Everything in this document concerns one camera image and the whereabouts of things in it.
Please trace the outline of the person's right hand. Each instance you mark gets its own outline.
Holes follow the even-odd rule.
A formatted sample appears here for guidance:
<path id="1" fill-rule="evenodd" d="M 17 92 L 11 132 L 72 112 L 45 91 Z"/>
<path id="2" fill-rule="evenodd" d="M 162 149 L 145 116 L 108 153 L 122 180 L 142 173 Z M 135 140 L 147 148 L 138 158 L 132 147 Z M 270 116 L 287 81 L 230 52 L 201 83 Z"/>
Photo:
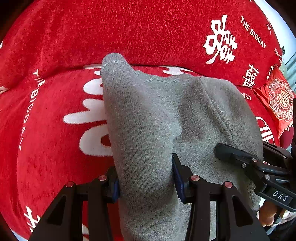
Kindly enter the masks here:
<path id="1" fill-rule="evenodd" d="M 275 220 L 275 215 L 278 211 L 278 207 L 270 202 L 265 201 L 259 210 L 259 222 L 263 227 L 272 226 Z"/>

